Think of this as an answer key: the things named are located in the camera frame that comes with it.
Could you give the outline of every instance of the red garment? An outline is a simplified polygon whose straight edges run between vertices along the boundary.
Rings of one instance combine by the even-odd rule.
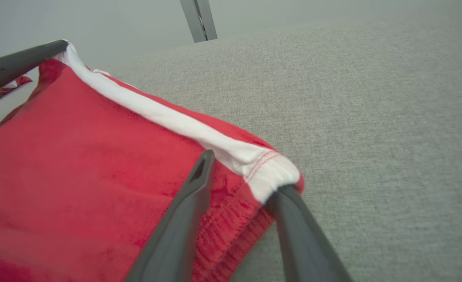
[[[89,71],[72,45],[58,59],[0,127],[0,281],[121,281],[206,148],[192,281],[229,280],[273,221],[275,187],[302,189],[297,168],[241,128]]]
[[[22,75],[21,77],[15,79],[14,81],[10,82],[8,85],[0,89],[0,98],[3,98],[6,94],[10,93],[11,91],[15,90],[16,88],[23,86],[29,82],[32,82],[30,77]]]

